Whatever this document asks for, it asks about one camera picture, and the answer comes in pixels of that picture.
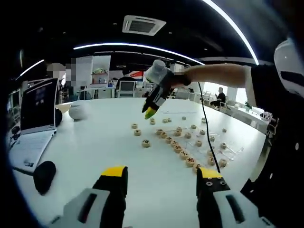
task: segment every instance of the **office chair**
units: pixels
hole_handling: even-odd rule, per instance
[[[135,81],[120,81],[117,97],[135,97]]]

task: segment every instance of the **ceiling light strip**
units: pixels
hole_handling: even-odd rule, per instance
[[[181,55],[179,53],[176,53],[176,52],[173,52],[173,51],[169,51],[169,50],[165,50],[165,49],[162,49],[162,48],[158,48],[158,47],[152,47],[152,46],[148,46],[148,45],[142,45],[142,44],[129,44],[129,43],[101,43],[101,44],[90,44],[90,45],[84,45],[84,46],[79,46],[79,47],[75,47],[74,50],[77,50],[77,49],[82,49],[82,48],[90,48],[90,47],[97,47],[97,46],[131,46],[131,47],[138,47],[138,48],[149,48],[149,49],[154,49],[154,50],[158,50],[158,51],[163,51],[163,52],[167,52],[167,53],[170,53],[170,54],[173,54],[173,55],[176,55],[176,56],[180,56],[182,58],[186,58],[188,60],[191,60],[193,62],[196,62],[198,64],[201,64],[201,65],[204,65],[203,63],[193,59],[193,58],[190,58],[188,56],[184,56],[184,55]]]
[[[254,53],[251,45],[249,44],[247,38],[243,34],[243,32],[239,29],[239,27],[236,25],[236,23],[228,16],[227,13],[225,13],[218,5],[216,5],[213,1],[211,0],[202,0],[206,4],[208,4],[210,7],[212,7],[216,12],[218,12],[231,26],[232,28],[238,33],[238,35],[241,37],[243,42],[245,43],[246,47],[248,48],[252,58],[254,59],[255,63],[258,65],[258,59],[256,54]]]
[[[16,80],[17,80],[18,78],[20,78],[22,75],[24,75],[26,72],[28,72],[31,68],[37,66],[39,63],[42,63],[43,61],[44,61],[44,59],[43,59],[43,60],[40,60],[39,62],[37,62],[37,63],[35,63],[34,65],[30,66],[28,69],[26,69],[25,71],[23,71],[23,72],[16,78]]]

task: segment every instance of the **computer monitor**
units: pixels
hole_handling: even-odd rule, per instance
[[[22,134],[55,129],[55,100],[58,79],[35,84],[23,93],[20,128]]]

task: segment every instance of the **window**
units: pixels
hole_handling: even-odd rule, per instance
[[[245,104],[246,101],[247,101],[246,89],[237,89],[236,102]]]
[[[211,83],[211,82],[206,82],[204,85],[204,92],[209,91],[211,92],[211,94],[219,94],[219,88],[222,87],[223,88],[223,93],[225,95],[227,95],[227,86],[224,85],[219,85],[216,83]]]

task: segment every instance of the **cable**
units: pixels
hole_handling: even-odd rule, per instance
[[[217,161],[217,159],[216,159],[216,157],[215,157],[215,154],[214,154],[214,151],[213,151],[213,149],[212,149],[211,142],[210,142],[210,138],[209,138],[209,128],[208,128],[208,121],[207,121],[207,117],[206,117],[206,113],[205,113],[205,108],[204,108],[203,92],[202,92],[202,90],[201,90],[201,87],[200,87],[200,83],[199,83],[199,82],[198,82],[198,84],[199,84],[200,96],[201,96],[201,101],[202,101],[202,106],[203,106],[203,112],[204,112],[204,116],[205,116],[205,119],[206,119],[207,139],[208,139],[208,143],[209,143],[210,150],[211,150],[212,155],[213,155],[213,158],[214,158],[215,165],[217,166],[217,170],[218,170],[218,172],[220,173],[219,164],[218,164],[218,161]]]

